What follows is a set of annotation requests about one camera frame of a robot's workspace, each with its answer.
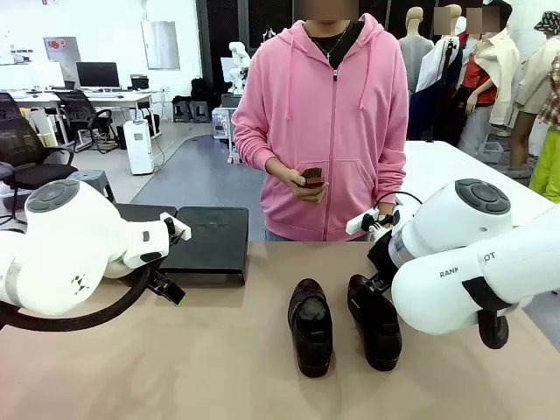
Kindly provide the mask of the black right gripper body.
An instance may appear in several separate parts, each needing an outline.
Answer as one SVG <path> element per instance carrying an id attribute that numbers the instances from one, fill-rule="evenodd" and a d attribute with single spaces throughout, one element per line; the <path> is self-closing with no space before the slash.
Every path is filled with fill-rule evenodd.
<path id="1" fill-rule="evenodd" d="M 374 241 L 367 257 L 375 266 L 380 279 L 393 279 L 401 267 L 399 241 L 388 231 Z"/>

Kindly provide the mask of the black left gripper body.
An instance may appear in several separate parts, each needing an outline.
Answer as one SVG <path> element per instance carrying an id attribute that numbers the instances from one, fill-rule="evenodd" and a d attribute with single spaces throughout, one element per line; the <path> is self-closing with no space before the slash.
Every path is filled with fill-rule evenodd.
<path id="1" fill-rule="evenodd" d="M 150 265 L 148 288 L 151 291 L 167 291 L 172 284 L 172 281 L 159 270 L 159 266 L 159 262 L 154 262 Z"/>

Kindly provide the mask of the person's right hand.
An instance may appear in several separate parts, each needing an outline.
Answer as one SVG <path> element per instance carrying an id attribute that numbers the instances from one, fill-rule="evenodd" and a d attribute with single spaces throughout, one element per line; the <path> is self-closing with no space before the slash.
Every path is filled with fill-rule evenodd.
<path id="1" fill-rule="evenodd" d="M 267 160 L 265 170 L 269 175 L 276 177 L 287 185 L 291 189 L 293 196 L 300 201 L 320 204 L 325 197 L 328 187 L 327 183 L 316 188 L 306 188 L 305 178 L 295 169 L 285 166 L 277 157 Z"/>

